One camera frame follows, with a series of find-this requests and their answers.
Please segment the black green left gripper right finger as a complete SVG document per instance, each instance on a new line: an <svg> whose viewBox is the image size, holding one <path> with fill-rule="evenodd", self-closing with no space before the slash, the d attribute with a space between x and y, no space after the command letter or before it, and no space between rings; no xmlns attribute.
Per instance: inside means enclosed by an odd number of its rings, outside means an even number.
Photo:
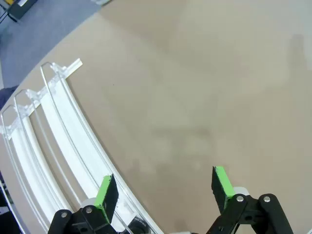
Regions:
<svg viewBox="0 0 312 234"><path fill-rule="evenodd" d="M292 234L293 230L277 197L263 194L258 199L236 192L225 170L214 166L211 185L220 215L209 234L235 234L240 225L250 225L256 234Z"/></svg>

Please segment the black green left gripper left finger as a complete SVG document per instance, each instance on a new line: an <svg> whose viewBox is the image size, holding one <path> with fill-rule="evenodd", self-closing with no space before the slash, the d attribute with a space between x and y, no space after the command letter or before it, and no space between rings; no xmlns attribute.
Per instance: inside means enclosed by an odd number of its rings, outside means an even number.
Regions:
<svg viewBox="0 0 312 234"><path fill-rule="evenodd" d="M75 213L58 210L48 230L49 234L116 234L111 225L118 200L118 190L113 174L106 175L93 204Z"/></svg>

